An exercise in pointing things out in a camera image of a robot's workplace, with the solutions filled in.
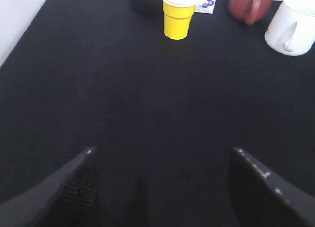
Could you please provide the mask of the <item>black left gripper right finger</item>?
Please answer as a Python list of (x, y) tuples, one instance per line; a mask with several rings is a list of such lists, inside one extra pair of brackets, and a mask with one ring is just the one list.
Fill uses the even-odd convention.
[(238, 147), (230, 157), (229, 195), (241, 227), (315, 225), (315, 198)]

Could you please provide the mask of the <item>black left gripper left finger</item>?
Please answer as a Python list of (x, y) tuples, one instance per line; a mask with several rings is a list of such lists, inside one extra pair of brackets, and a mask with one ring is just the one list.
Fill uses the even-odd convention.
[(97, 148), (88, 147), (40, 183), (0, 206), (2, 227), (84, 227), (99, 189)]

